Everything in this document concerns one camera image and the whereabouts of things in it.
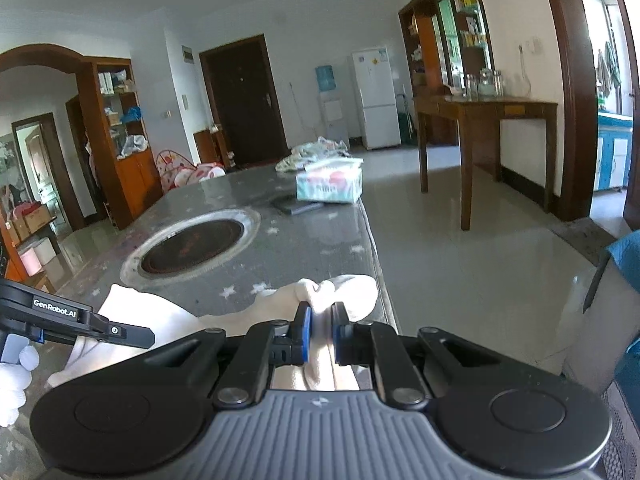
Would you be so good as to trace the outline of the white gloved hand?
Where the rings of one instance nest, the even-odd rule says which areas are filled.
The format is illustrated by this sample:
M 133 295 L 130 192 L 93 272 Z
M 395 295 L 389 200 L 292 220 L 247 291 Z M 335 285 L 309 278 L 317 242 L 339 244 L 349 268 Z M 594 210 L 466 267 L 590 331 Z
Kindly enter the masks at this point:
M 37 349 L 28 338 L 9 334 L 1 349 L 0 426 L 12 426 L 20 408 L 26 404 L 26 390 L 32 382 L 32 372 L 39 366 Z

